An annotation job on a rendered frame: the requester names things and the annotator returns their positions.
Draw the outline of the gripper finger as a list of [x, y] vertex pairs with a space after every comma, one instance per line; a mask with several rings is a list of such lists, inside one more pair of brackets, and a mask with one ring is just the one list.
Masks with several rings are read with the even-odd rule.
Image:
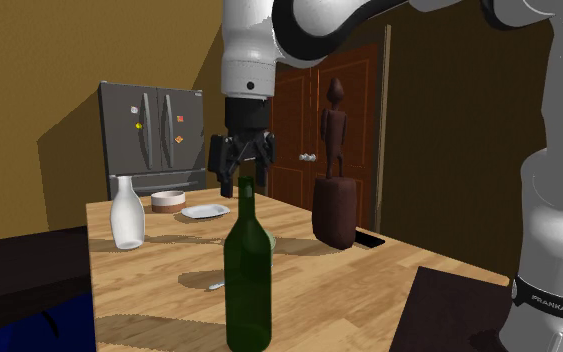
[[207, 169], [216, 175], [222, 197], [233, 197], [233, 173], [239, 166], [242, 151], [243, 143], [237, 136], [211, 136]]
[[269, 131], [257, 131], [249, 135], [242, 153], [243, 161], [254, 161], [255, 180], [259, 187], [265, 187], [267, 173], [276, 160], [276, 137]]

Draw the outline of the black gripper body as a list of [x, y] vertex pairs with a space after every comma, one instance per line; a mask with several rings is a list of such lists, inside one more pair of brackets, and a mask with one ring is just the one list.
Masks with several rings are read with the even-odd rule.
[[250, 98], [225, 98], [225, 143], [238, 141], [261, 144], [269, 127], [269, 101]]

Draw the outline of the red brown wooden door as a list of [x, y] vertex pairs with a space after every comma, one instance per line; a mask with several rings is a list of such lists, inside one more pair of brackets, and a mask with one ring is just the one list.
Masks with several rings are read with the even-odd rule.
[[290, 69], [276, 75], [270, 107], [276, 161], [268, 171], [269, 197], [306, 210], [312, 208], [315, 179], [326, 173], [321, 113], [331, 106], [326, 93], [330, 81], [338, 78], [344, 90], [339, 109], [348, 115], [343, 171], [357, 184], [357, 225], [372, 227], [381, 58], [379, 46], [370, 44], [331, 55], [310, 69]]

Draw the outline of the white plate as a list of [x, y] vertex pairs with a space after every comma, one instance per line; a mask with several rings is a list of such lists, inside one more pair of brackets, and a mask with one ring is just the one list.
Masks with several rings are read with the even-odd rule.
[[230, 209], [220, 204], [204, 204], [186, 207], [181, 210], [181, 214], [191, 219], [204, 219], [223, 216], [228, 214]]

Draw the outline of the white and brown bowl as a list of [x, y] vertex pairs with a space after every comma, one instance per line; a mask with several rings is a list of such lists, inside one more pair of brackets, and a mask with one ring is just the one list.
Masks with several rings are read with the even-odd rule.
[[162, 191], [151, 195], [151, 208], [156, 213], [177, 213], [185, 207], [185, 204], [184, 191]]

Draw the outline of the grey double door fridge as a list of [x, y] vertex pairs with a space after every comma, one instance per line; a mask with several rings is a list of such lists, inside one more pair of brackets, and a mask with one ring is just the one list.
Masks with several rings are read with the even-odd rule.
[[98, 97], [109, 199], [119, 176], [140, 197], [207, 187], [201, 90], [103, 81]]

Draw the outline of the brown wooden figure statue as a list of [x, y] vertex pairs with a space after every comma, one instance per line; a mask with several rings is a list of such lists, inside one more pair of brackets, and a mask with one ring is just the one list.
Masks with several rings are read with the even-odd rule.
[[315, 179], [312, 228], [318, 240], [345, 250], [355, 241], [357, 199], [356, 182], [343, 174], [348, 115], [340, 109], [344, 91], [338, 78], [331, 79], [326, 98], [331, 107], [322, 111], [320, 138], [325, 144], [327, 165], [325, 177]]

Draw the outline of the pale green cup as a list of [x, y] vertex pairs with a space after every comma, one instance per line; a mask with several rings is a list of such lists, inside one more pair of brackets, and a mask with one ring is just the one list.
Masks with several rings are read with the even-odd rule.
[[273, 258], [274, 258], [274, 251], [275, 251], [275, 246], [276, 246], [276, 239], [273, 236], [273, 234], [271, 232], [269, 232], [268, 230], [265, 230], [265, 233], [268, 236], [269, 241], [270, 241], [270, 264], [271, 264], [271, 267], [273, 267], [274, 266]]

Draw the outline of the white ceramic vase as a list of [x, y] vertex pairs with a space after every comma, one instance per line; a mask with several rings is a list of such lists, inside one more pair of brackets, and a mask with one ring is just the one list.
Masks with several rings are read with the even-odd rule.
[[118, 176], [118, 190], [112, 201], [110, 226], [120, 250], [135, 249], [145, 239], [145, 211], [135, 193], [131, 176]]

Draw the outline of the dark green glass bottle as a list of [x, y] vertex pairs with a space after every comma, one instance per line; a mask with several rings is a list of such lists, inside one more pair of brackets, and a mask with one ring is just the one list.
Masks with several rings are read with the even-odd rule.
[[264, 352], [272, 340], [272, 247], [255, 214], [254, 181], [238, 181], [238, 217], [223, 248], [226, 342]]

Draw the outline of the light wooden table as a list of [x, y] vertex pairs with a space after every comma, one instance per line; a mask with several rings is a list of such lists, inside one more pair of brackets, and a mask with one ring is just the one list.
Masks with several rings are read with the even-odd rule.
[[[229, 352], [223, 241], [235, 199], [215, 189], [187, 194], [189, 205], [217, 203], [226, 215], [191, 219], [147, 212], [146, 239], [120, 251], [110, 206], [86, 207], [99, 352]], [[375, 248], [332, 249], [312, 233], [307, 210], [265, 196], [257, 216], [276, 239], [273, 339], [267, 352], [388, 352], [420, 266], [506, 285], [505, 276], [391, 238]]]

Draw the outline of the black flat phone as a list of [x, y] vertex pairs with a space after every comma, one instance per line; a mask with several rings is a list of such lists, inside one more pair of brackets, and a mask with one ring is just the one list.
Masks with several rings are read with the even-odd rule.
[[355, 242], [367, 248], [375, 248], [385, 243], [385, 240], [357, 230]]

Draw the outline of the dark robot stand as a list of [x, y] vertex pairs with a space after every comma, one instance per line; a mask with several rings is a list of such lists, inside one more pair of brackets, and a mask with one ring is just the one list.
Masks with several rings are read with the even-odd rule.
[[510, 306], [507, 286], [420, 266], [389, 352], [507, 352]]

